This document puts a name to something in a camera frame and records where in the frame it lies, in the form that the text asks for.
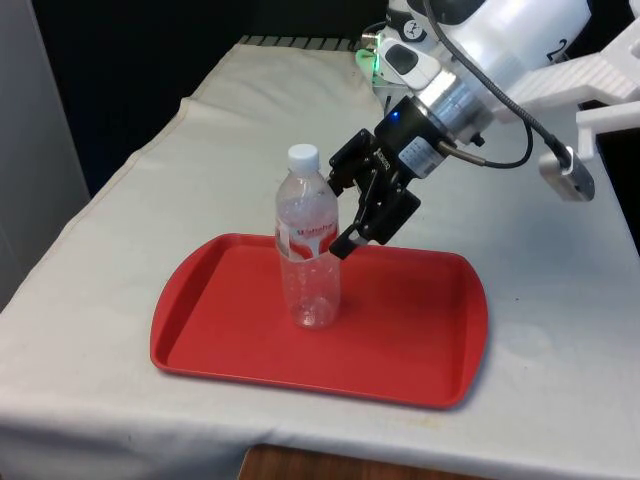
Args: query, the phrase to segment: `bottle cap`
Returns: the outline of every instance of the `bottle cap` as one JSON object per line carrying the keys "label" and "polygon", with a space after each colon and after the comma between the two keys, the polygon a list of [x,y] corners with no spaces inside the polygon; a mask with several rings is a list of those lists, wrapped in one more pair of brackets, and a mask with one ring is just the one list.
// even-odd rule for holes
{"label": "bottle cap", "polygon": [[289,149],[289,168],[294,173],[309,174],[320,170],[320,154],[314,145],[294,145]]}

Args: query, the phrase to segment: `white tablecloth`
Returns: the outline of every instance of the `white tablecloth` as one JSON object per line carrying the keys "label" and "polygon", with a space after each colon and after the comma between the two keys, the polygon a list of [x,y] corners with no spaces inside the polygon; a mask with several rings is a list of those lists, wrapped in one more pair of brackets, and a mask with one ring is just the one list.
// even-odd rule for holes
{"label": "white tablecloth", "polygon": [[[574,110],[542,119],[575,142]],[[437,412],[165,375],[156,300],[195,248],[268,234],[290,144],[325,160],[381,109],[348,53],[235,47],[75,218],[0,317],[0,473],[12,479],[233,478],[257,443],[501,479],[640,478],[640,264],[602,163],[591,204],[535,162],[447,160],[412,189],[393,244],[478,271],[491,335],[458,408]],[[521,155],[520,125],[483,152]],[[355,211],[341,200],[341,222]]]}

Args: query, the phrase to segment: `plastic tray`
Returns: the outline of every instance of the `plastic tray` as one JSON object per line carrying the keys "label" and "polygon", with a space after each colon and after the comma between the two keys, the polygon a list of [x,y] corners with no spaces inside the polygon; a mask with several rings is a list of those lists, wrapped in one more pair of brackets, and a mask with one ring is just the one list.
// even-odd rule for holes
{"label": "plastic tray", "polygon": [[487,339],[482,284],[449,253],[360,248],[342,267],[334,325],[307,330],[285,308],[273,237],[224,235],[167,283],[151,359],[175,374],[433,408],[460,402]]}

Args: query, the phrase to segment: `white bracket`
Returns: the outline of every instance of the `white bracket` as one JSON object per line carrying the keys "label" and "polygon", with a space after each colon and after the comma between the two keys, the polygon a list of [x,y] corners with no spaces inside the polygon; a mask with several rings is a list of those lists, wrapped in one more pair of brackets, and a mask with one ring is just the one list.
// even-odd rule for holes
{"label": "white bracket", "polygon": [[576,115],[578,123],[578,156],[593,160],[597,154],[596,135],[640,128],[640,102],[585,110]]}
{"label": "white bracket", "polygon": [[[640,0],[633,2],[640,10]],[[589,100],[608,105],[640,100],[640,19],[601,53],[531,72],[508,93],[530,111]],[[503,122],[516,119],[504,107],[494,113]]]}

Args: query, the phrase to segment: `cable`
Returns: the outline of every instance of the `cable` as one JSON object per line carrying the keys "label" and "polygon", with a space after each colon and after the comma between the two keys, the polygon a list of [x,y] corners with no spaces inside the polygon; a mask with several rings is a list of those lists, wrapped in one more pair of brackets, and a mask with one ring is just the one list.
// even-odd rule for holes
{"label": "cable", "polygon": [[510,170],[513,168],[519,168],[523,166],[525,163],[529,161],[531,158],[531,154],[533,153],[533,130],[530,125],[524,124],[525,130],[527,131],[527,151],[524,156],[513,163],[496,163],[485,160],[482,157],[478,157],[472,153],[466,152],[464,150],[460,150],[455,146],[452,146],[445,142],[440,142],[438,144],[438,151],[445,155],[451,155],[452,157],[459,158],[460,160],[464,160],[465,162],[472,163],[479,167],[487,167],[487,168],[496,168],[499,170]]}
{"label": "cable", "polygon": [[527,112],[524,108],[522,108],[511,98],[509,98],[506,93],[500,90],[500,88],[495,83],[493,83],[482,70],[476,67],[475,64],[464,53],[462,53],[451,40],[449,40],[446,34],[442,31],[442,28],[440,28],[440,24],[438,23],[436,15],[433,11],[433,7],[431,6],[431,0],[422,0],[422,3],[427,14],[427,19],[431,24],[431,28],[439,38],[440,42],[442,42],[445,48],[449,50],[451,55],[453,55],[456,60],[464,65],[466,69],[469,70],[469,72],[471,72],[471,74],[474,75],[480,81],[480,83],[482,83],[487,88],[487,90],[493,93],[493,95],[498,100],[500,100],[500,102],[502,102],[515,115],[520,117],[525,125],[535,130],[536,133],[540,135],[540,137],[542,137],[544,143],[556,155],[558,161],[560,162],[560,165],[563,168],[570,168],[572,164],[572,158],[571,154],[567,150],[567,147],[560,140],[558,140],[555,135],[544,128],[544,126],[531,114],[529,114],[529,112]]}

